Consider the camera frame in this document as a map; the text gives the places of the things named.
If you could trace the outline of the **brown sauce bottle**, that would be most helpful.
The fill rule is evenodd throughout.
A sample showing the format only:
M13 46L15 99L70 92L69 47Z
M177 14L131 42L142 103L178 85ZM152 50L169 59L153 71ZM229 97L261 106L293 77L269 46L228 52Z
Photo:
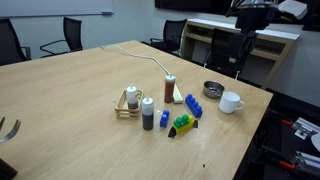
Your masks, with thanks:
M164 102L172 103L173 102L173 92L175 85L176 77L173 75L167 75L165 80L165 95Z

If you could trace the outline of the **front dark sauce bottle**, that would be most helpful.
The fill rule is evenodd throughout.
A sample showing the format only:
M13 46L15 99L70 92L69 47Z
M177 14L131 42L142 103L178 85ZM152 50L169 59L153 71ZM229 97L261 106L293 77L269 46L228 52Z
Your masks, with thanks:
M142 120L143 129L152 130L154 125L154 104L153 99L149 96L142 101Z

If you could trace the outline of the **sauce bottle in box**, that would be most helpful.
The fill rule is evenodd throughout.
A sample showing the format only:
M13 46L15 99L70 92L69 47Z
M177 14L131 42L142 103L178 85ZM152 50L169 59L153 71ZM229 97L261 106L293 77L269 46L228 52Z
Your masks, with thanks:
M130 84L126 89L126 98L127 104L129 109L137 109L138 108L138 99L137 95L137 88Z

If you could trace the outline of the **small wooden crate box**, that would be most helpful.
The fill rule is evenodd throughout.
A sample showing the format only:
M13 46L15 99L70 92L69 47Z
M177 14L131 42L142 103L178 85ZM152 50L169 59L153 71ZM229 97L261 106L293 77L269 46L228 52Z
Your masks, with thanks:
M137 109L129 109L126 92L123 91L118 103L115 106L115 114L117 118L131 118L138 119L141 115L141 107L142 107L142 99L143 99L143 91L137 90L138 99L138 108Z

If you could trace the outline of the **beige power strip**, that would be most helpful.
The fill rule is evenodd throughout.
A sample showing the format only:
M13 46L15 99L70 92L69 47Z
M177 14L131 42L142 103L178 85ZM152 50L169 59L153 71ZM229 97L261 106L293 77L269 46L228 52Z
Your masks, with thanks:
M174 85L173 101L175 104L182 104L183 103L183 97L182 97L177 85Z

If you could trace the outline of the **small blue toy block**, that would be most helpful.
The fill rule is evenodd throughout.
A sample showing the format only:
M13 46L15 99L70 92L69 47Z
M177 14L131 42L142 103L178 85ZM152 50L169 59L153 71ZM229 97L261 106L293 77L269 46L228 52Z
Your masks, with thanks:
M163 127L163 128L167 127L169 116L170 116L170 112L168 110L164 110L162 112L161 119L160 119L160 126L161 127Z

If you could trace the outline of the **long blue toy block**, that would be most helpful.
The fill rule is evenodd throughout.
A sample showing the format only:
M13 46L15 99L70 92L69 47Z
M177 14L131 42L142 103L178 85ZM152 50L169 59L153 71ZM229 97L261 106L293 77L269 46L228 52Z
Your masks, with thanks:
M202 116L202 107L199 105L199 103L196 101L192 94L188 94L186 96L185 103L187 104L188 108L196 118L200 118Z

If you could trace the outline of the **yellow green toy block rocket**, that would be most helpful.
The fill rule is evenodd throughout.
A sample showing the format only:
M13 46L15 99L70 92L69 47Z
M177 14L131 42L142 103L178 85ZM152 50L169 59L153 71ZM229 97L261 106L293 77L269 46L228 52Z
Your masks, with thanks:
M194 118L193 115L184 114L181 117L177 117L173 122L173 126L171 127L168 136L170 138L174 138L176 135L189 130L191 128L197 128L198 121Z

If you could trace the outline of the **steel bowl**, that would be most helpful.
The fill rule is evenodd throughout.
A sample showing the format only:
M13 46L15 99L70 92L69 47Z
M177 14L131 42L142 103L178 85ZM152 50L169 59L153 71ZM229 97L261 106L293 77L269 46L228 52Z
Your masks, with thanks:
M217 99L223 94L225 87L217 81L206 81L203 87L203 94L209 98Z

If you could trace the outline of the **white ceramic mug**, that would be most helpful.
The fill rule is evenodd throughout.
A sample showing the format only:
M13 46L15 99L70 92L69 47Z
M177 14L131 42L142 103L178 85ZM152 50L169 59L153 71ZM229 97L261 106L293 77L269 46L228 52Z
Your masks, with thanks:
M219 109L226 114L231 114L234 111L241 110L245 103L240 96L234 92L225 91L219 102Z

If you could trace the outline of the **wooden sideboard shelf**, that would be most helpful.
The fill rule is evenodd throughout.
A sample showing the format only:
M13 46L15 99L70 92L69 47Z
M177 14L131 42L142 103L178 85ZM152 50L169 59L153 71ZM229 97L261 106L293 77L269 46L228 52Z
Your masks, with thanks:
M239 29L236 29L234 24L204 19L188 19L183 32L181 57L191 60L195 52L194 47L196 42L210 44L212 40L211 33L214 29L232 33L239 32ZM266 89L285 61L292 46L298 40L299 34L268 29L257 30L256 33L258 36L251 54L274 61L270 73L262 84L262 89Z

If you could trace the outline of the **whiteboard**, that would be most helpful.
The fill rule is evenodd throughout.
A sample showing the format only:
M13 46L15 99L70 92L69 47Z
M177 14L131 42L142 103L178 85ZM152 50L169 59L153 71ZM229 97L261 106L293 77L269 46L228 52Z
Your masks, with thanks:
M0 0L0 17L111 15L113 0Z

